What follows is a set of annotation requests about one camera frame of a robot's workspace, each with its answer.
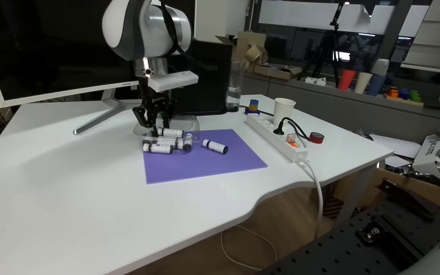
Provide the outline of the blue and yellow block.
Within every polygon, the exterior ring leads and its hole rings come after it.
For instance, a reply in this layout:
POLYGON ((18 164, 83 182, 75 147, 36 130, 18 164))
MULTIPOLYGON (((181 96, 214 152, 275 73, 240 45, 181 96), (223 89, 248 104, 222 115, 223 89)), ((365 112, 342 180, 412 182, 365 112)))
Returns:
POLYGON ((259 107, 259 101, 256 99, 251 99, 249 102, 249 105, 245 107, 244 109, 244 114, 248 115, 248 114, 260 114, 260 110, 258 109, 259 107))

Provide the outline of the white power strip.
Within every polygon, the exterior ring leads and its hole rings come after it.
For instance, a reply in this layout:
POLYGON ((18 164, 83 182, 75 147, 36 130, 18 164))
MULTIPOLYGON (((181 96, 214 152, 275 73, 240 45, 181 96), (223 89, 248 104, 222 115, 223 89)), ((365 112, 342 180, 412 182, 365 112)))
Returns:
POLYGON ((258 114, 248 114, 246 123, 293 163, 307 161, 306 143, 290 127, 283 127, 283 135, 275 134, 277 127, 258 114))

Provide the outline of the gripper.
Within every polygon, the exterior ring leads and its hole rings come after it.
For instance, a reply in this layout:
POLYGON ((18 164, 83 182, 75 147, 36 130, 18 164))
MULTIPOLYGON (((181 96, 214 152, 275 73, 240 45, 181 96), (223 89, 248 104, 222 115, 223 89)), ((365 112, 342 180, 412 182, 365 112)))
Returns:
POLYGON ((158 128, 170 128, 176 117, 176 101, 171 98, 166 84, 170 84, 166 76, 139 77, 142 102, 133 107, 132 112, 142 127, 153 128, 157 122, 158 128))

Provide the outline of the flat cardboard box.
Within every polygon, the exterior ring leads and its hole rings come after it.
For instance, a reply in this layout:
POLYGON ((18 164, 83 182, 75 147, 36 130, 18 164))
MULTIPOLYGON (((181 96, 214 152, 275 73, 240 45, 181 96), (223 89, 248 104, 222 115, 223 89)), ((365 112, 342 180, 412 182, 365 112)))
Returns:
POLYGON ((298 66, 288 66, 271 63, 256 65, 254 68, 254 72, 257 74, 287 81, 297 78, 302 73, 302 71, 302 68, 298 66))

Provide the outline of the clear plastic container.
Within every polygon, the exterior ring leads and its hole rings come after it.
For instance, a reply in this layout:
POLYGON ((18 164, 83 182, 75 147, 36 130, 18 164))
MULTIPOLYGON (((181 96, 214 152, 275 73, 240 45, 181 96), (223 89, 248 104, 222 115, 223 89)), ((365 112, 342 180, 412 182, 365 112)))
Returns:
MULTIPOLYGON (((192 143, 192 150, 198 145, 200 142, 200 125, 199 121, 195 116, 176 116, 170 125, 170 129, 176 129, 176 130, 183 130, 184 136, 183 140, 185 138, 185 135, 187 133, 191 133, 193 135, 193 143, 192 143)), ((159 136, 157 133, 157 122, 155 128, 145 128, 142 127, 139 123, 136 124, 135 128, 133 129, 133 134, 140 140, 140 143, 152 143, 152 140, 157 139, 158 137, 164 137, 159 136)), ((174 150, 171 155, 182 155, 182 154, 188 154, 190 152, 186 152, 183 150, 174 150)))

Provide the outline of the open cardboard box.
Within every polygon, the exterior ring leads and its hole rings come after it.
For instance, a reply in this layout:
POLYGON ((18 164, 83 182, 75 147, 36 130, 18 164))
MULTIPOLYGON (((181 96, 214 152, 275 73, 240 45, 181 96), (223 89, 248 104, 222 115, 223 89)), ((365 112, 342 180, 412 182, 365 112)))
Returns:
POLYGON ((216 38, 224 44, 234 46, 233 59, 244 63, 248 73, 253 73, 256 66, 268 61, 268 53, 264 47, 267 40, 266 34, 240 31, 236 44, 225 36, 216 36, 216 38))

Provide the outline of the red cup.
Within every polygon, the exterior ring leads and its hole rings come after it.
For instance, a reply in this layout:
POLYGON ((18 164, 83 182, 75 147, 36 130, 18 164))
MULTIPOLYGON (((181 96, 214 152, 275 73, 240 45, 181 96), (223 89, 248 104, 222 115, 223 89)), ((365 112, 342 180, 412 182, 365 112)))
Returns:
POLYGON ((347 91, 355 75, 356 75, 356 71, 354 70, 348 70, 348 69, 343 70, 339 80, 339 84, 337 86, 338 89, 342 91, 347 91))

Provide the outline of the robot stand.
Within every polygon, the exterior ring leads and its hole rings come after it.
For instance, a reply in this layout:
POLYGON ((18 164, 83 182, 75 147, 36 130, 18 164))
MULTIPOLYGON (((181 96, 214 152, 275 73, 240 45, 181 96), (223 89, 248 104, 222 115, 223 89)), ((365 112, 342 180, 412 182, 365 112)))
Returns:
POLYGON ((394 181, 382 200, 258 275, 398 275, 440 249, 440 206, 394 181))

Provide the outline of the upturned white cup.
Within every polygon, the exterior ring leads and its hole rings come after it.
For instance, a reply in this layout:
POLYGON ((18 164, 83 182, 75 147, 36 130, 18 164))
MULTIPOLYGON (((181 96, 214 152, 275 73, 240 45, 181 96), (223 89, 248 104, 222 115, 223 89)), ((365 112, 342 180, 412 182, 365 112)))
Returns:
POLYGON ((386 76, 389 64, 390 61, 388 59, 379 58, 372 65, 371 73, 380 76, 386 76))

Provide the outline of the white paper sheet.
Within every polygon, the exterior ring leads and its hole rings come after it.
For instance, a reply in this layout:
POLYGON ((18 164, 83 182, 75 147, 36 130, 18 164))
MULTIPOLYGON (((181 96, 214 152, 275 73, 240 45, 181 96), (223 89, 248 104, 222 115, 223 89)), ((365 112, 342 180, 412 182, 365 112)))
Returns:
POLYGON ((401 155, 405 158, 416 158, 419 150, 421 149, 421 145, 416 142, 394 139, 376 134, 369 134, 369 136, 374 142, 392 149, 394 154, 401 155))

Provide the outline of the black computer case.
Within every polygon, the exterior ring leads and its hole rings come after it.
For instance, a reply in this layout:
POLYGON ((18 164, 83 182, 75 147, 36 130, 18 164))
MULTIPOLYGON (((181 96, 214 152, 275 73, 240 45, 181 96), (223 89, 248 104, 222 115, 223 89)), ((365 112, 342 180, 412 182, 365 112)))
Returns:
POLYGON ((173 89, 176 115, 222 115, 227 112, 226 99, 230 85, 232 45, 194 40, 187 54, 216 70, 205 70, 180 55, 168 57, 169 73, 189 70, 199 77, 197 84, 173 89))

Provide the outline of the purple mat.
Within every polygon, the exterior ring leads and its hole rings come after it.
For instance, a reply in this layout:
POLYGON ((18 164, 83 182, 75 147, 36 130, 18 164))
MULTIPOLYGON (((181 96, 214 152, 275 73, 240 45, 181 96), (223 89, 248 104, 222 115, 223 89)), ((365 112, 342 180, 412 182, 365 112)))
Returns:
POLYGON ((208 149, 201 142, 194 143, 189 153, 144 152, 147 183, 193 179, 268 166, 233 129, 204 130, 200 131, 200 137, 201 140, 207 139, 226 146, 227 153, 208 149))

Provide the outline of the toy blocks on wooden board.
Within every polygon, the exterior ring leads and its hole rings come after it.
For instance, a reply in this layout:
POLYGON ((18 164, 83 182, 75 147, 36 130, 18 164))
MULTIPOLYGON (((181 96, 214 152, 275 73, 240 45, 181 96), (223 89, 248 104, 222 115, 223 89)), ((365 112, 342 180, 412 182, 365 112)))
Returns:
POLYGON ((416 106, 424 106, 422 98, 418 91, 406 88, 397 88, 391 86, 383 92, 384 99, 406 103, 416 106))

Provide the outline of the white computer monitor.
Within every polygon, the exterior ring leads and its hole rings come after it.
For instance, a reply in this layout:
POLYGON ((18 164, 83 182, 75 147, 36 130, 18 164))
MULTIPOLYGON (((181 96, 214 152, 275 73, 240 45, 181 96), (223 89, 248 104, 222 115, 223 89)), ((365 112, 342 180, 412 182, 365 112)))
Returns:
POLYGON ((0 108, 138 86, 106 43, 111 0, 0 0, 0 108))

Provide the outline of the white paper cup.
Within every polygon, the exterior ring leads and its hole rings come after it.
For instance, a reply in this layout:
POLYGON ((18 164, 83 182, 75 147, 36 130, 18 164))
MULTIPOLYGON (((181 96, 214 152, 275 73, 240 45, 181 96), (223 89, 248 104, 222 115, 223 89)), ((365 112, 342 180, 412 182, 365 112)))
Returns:
POLYGON ((273 112, 273 125, 278 126, 285 117, 291 117, 296 102, 291 99, 276 98, 273 112))

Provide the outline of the tall clear glass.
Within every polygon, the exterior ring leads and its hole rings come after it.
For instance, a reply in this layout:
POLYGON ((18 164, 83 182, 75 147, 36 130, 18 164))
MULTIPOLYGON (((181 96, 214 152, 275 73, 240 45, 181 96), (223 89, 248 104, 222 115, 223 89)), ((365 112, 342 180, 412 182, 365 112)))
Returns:
POLYGON ((246 64, 244 61, 231 61, 230 79, 227 92, 226 108, 228 112, 239 111, 246 64))

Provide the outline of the blue cup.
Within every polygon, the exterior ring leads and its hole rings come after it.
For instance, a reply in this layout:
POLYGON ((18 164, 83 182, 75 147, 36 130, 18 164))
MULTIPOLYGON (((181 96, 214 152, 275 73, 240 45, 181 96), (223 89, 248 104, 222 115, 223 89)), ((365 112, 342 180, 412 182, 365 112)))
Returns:
POLYGON ((382 91, 386 79, 386 75, 373 74, 369 82, 367 95, 377 96, 382 91))

